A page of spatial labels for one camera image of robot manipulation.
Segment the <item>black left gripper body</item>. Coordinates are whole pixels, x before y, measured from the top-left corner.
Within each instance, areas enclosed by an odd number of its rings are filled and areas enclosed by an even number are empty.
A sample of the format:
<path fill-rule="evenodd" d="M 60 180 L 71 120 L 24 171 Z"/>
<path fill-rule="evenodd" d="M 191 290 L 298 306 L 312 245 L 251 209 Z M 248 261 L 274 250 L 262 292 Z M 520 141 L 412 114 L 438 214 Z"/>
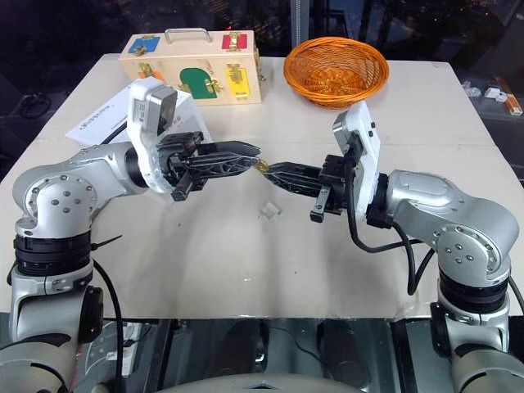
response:
<path fill-rule="evenodd" d="M 188 164 L 203 139 L 202 132 L 172 133 L 156 145 L 161 173 L 172 187 L 169 194 L 174 201 L 185 201 L 190 192 L 201 191 L 206 184 L 190 172 Z"/>

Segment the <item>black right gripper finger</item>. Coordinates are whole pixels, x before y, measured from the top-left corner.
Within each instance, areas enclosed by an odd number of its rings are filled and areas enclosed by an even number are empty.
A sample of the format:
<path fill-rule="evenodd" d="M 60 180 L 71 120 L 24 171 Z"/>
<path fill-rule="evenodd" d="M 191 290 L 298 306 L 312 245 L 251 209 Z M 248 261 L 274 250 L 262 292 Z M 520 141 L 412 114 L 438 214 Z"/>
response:
<path fill-rule="evenodd" d="M 271 165 L 272 174 L 300 176 L 305 178 L 317 178 L 320 170 L 319 167 L 293 162 L 280 162 Z"/>
<path fill-rule="evenodd" d="M 273 185 L 292 193 L 319 193 L 322 185 L 316 178 L 288 172 L 266 173 Z"/>

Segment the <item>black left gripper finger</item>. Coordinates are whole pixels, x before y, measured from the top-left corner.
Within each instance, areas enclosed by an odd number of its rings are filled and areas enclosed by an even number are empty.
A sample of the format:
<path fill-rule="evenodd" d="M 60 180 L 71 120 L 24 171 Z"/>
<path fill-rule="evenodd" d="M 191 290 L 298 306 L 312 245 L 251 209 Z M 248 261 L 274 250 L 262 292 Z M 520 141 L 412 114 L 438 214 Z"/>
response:
<path fill-rule="evenodd" d="M 260 149 L 250 143 L 240 141 L 202 143 L 196 149 L 199 156 L 215 153 L 234 153 L 240 156 L 258 156 Z"/>
<path fill-rule="evenodd" d="M 237 153 L 214 153 L 188 158 L 186 163 L 192 177 L 231 177 L 256 166 L 259 158 Z"/>

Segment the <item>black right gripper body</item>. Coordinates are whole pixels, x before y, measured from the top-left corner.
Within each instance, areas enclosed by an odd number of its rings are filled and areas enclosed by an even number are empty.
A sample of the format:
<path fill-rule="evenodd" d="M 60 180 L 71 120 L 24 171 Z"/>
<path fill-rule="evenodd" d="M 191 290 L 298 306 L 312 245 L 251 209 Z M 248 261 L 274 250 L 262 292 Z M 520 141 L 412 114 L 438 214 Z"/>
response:
<path fill-rule="evenodd" d="M 309 217 L 315 223 L 322 223 L 324 214 L 341 215 L 349 209 L 348 184 L 353 183 L 356 162 L 349 156 L 328 155 L 319 171 L 320 191 Z"/>

